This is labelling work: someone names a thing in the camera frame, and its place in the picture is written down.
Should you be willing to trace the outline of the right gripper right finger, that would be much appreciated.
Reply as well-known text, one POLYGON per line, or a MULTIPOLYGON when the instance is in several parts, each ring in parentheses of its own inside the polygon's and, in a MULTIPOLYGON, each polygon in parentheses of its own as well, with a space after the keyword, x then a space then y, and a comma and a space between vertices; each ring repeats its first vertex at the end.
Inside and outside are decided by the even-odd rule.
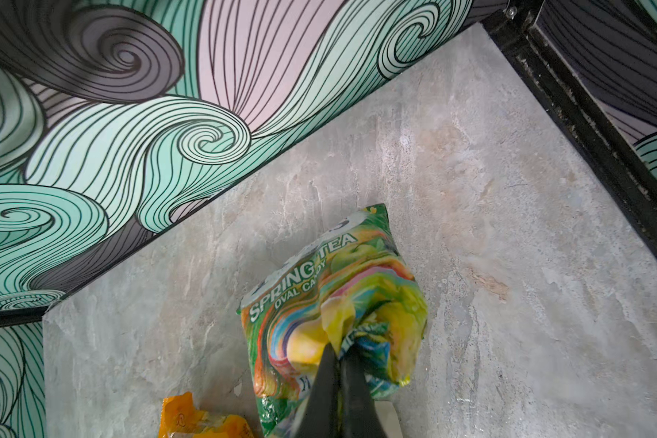
POLYGON ((387 438, 356 348, 348 350, 341 359, 341 397, 343 438, 387 438))

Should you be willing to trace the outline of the yellow orange gummy snack bag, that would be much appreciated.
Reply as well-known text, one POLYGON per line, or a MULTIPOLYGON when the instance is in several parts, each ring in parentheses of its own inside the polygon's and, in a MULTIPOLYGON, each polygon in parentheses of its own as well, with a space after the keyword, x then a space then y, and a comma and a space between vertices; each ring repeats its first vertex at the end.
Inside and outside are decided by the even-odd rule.
POLYGON ((211 414, 197 410, 193 394, 165 398, 158 432, 159 438, 253 438, 253 432, 242 416, 211 414))

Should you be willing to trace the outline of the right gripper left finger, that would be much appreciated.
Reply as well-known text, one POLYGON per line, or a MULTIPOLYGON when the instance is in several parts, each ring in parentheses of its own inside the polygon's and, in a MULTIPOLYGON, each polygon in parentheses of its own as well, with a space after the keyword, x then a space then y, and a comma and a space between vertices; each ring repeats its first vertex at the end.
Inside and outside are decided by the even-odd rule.
POLYGON ((319 369, 303 411, 297 413, 293 437, 339 435, 339 361, 331 344, 322 352, 319 369))

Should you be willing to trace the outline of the green Spring Tea candy bag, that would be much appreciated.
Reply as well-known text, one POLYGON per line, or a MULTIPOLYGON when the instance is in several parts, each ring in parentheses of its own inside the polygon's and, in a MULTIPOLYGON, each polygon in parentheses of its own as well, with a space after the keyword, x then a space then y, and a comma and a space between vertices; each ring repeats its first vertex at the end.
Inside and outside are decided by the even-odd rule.
POLYGON ((377 400, 409 384, 428 308, 390 230, 387 207, 348 216, 240 302, 263 434, 288 437, 321 356, 361 355, 377 400))

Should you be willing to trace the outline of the checkered paper bag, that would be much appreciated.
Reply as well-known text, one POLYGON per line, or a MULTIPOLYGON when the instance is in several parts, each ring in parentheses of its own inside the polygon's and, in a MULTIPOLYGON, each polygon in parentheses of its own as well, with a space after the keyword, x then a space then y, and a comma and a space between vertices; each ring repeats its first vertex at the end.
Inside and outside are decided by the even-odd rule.
POLYGON ((397 411, 390 401, 376 401, 375 409, 387 438, 403 438, 397 411))

